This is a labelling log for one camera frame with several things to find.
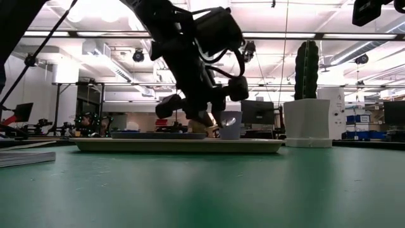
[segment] security camera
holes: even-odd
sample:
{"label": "security camera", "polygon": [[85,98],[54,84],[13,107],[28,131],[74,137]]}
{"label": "security camera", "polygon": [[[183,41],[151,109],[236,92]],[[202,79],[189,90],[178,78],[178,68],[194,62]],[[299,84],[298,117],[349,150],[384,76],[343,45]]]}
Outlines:
{"label": "security camera", "polygon": [[141,61],[144,61],[145,56],[144,56],[143,52],[144,52],[144,50],[142,48],[135,49],[135,53],[132,56],[132,59],[137,63],[141,62]]}
{"label": "security camera", "polygon": [[242,52],[245,63],[249,63],[253,59],[255,52],[256,52],[256,45],[254,44],[254,41],[248,41]]}
{"label": "security camera", "polygon": [[366,64],[366,63],[368,63],[368,55],[367,55],[367,54],[364,54],[364,55],[362,55],[362,56],[360,56],[360,57],[357,57],[357,58],[354,60],[354,62],[355,62],[357,65]]}

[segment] tray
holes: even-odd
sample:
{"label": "tray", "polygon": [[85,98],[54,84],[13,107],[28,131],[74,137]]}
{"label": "tray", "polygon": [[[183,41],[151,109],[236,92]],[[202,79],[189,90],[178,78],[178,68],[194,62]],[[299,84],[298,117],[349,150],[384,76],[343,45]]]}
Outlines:
{"label": "tray", "polygon": [[71,139],[88,152],[275,153],[284,143],[274,139]]}
{"label": "tray", "polygon": [[113,139],[204,139],[205,134],[196,133],[139,133],[139,132],[113,132]]}

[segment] pole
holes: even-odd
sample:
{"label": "pole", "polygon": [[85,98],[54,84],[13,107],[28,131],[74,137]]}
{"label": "pole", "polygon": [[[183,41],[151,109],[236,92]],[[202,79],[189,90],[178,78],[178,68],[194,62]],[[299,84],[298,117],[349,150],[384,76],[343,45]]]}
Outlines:
{"label": "pole", "polygon": [[56,136],[56,128],[58,127],[58,113],[59,113],[59,96],[61,92],[61,84],[58,84],[58,90],[56,91],[56,107],[55,107],[55,121],[53,123],[53,136]]}
{"label": "pole", "polygon": [[100,112],[99,117],[103,114],[103,106],[104,106],[104,93],[106,92],[106,85],[103,83],[101,84],[101,97],[100,97]]}

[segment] book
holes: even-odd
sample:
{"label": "book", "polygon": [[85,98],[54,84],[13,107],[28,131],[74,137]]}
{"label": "book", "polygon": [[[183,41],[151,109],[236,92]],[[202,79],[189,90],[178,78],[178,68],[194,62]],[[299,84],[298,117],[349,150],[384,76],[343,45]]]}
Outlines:
{"label": "book", "polygon": [[26,165],[40,162],[55,161],[55,152],[27,153],[27,152],[0,152],[0,168],[15,165]]}

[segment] black monitor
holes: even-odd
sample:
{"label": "black monitor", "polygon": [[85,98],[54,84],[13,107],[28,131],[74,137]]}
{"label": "black monitor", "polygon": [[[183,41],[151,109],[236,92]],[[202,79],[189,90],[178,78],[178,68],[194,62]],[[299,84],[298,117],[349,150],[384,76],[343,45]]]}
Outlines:
{"label": "black monitor", "polygon": [[405,101],[384,102],[385,123],[389,125],[405,125]]}
{"label": "black monitor", "polygon": [[19,104],[14,110],[16,123],[28,122],[30,120],[33,103]]}
{"label": "black monitor", "polygon": [[266,101],[241,101],[242,123],[274,124],[274,103]]}

